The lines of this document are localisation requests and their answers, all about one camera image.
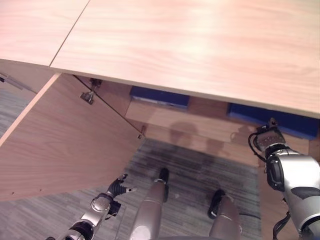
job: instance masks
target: open cabinet door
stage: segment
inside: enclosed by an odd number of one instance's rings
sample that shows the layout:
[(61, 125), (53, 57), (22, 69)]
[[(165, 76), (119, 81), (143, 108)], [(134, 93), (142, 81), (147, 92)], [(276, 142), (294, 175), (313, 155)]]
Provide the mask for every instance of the open cabinet door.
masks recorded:
[(56, 73), (0, 139), (0, 201), (108, 186), (139, 132), (72, 75)]

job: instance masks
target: gray carpet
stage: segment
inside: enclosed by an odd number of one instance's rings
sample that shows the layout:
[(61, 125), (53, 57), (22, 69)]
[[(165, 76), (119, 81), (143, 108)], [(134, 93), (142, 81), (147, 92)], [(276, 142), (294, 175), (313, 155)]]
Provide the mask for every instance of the gray carpet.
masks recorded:
[[(26, 102), (0, 91), (0, 136)], [(223, 188), (241, 213), (259, 217), (257, 170), (228, 160), (147, 139), (126, 168), (126, 183), (138, 191), (121, 195), (120, 213), (103, 223), (96, 240), (127, 240), (138, 206), (162, 167), (170, 170), (169, 198), (163, 205), (160, 236), (207, 236), (207, 210), (213, 193)], [(108, 186), (44, 197), (0, 202), (0, 240), (58, 237), (76, 221), (90, 201)], [(241, 217), (243, 240), (261, 239), (261, 221)]]

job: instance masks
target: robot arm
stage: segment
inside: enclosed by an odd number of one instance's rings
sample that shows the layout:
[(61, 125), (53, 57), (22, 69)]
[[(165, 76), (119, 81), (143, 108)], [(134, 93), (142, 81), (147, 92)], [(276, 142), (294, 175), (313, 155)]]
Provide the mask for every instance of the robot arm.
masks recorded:
[[(320, 166), (311, 156), (292, 150), (274, 119), (250, 135), (249, 146), (266, 164), (268, 184), (283, 193), (292, 221), (303, 239), (320, 237)], [(253, 145), (264, 152), (259, 155)]]
[(124, 187), (121, 185), (126, 177), (127, 174), (118, 177), (109, 186), (106, 193), (100, 193), (96, 196), (82, 217), (57, 240), (92, 240), (99, 230), (101, 223), (109, 219), (107, 216), (115, 216), (119, 212), (121, 204), (114, 201), (114, 198), (120, 194), (136, 190), (135, 187)]

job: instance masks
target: wire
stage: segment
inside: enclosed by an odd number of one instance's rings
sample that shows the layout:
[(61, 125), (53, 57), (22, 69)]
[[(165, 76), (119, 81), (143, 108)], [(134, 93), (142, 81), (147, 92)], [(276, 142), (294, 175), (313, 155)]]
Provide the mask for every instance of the wire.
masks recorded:
[(114, 213), (114, 214), (110, 215), (110, 216), (109, 216), (109, 217), (107, 217), (105, 220), (108, 220), (108, 219), (110, 219), (111, 217), (115, 217), (115, 216), (117, 216), (117, 214), (116, 214), (116, 213)]
[(253, 215), (253, 214), (248, 214), (248, 213), (239, 213), (240, 216), (247, 216), (247, 217), (252, 217), (252, 218), (255, 218), (255, 219), (259, 219), (261, 220), (260, 217), (256, 216), (256, 215)]
[(289, 211), (287, 211), (286, 216), (274, 225), (272, 230), (272, 233), (273, 233), (272, 240), (278, 240), (277, 238), (278, 233), (284, 228), (284, 226), (287, 224), (290, 218), (291, 218), (291, 214)]
[(249, 137), (248, 137), (248, 144), (249, 144), (249, 147), (251, 148), (253, 154), (256, 155), (260, 160), (262, 160), (263, 162), (266, 163), (267, 160), (266, 160), (263, 156), (261, 156), (259, 153), (257, 153), (256, 150), (254, 149), (254, 147), (252, 146), (251, 138), (252, 138), (253, 136), (257, 136), (257, 135), (258, 135), (257, 132), (251, 133), (251, 134), (249, 135)]

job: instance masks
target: light wood tabletop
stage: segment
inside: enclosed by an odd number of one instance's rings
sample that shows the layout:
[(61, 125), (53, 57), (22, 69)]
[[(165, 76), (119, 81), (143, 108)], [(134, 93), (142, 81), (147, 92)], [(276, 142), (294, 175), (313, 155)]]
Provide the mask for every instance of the light wood tabletop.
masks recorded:
[(320, 118), (319, 0), (91, 0), (51, 67)]
[(0, 0), (0, 59), (50, 65), (89, 0)]

